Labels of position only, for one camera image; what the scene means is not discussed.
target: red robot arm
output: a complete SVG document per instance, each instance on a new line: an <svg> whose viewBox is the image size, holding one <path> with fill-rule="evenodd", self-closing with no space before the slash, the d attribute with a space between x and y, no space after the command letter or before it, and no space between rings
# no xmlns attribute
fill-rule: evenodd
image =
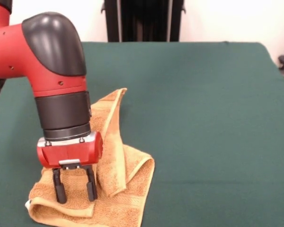
<svg viewBox="0 0 284 227"><path fill-rule="evenodd" d="M0 79L27 77L43 135L37 144L41 164L53 169L57 200L66 203L60 169L84 168L89 200L97 198L91 164L103 141L91 131L86 65L79 35L68 18L38 14L9 26L12 0L0 0Z"/></svg>

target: towel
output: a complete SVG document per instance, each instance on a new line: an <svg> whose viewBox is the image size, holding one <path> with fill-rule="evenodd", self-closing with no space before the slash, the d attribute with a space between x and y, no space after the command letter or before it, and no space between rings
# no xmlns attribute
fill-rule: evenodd
<svg viewBox="0 0 284 227"><path fill-rule="evenodd" d="M98 199L88 200L83 169L61 170L68 200L59 204L52 170L43 168L26 203L35 222L57 227L141 226L155 163L151 155L122 142L119 111L126 91L118 89L91 105L91 128L99 131L104 141L102 158L92 165Z"/></svg>

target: green tablecloth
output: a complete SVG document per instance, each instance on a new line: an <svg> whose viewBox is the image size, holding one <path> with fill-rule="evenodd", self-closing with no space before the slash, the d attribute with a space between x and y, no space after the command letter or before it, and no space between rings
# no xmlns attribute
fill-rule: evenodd
<svg viewBox="0 0 284 227"><path fill-rule="evenodd" d="M127 87L124 143L156 170L143 227L284 227L284 79L260 44L84 43L94 102ZM0 95L0 227L24 203L42 136L26 78Z"/></svg>

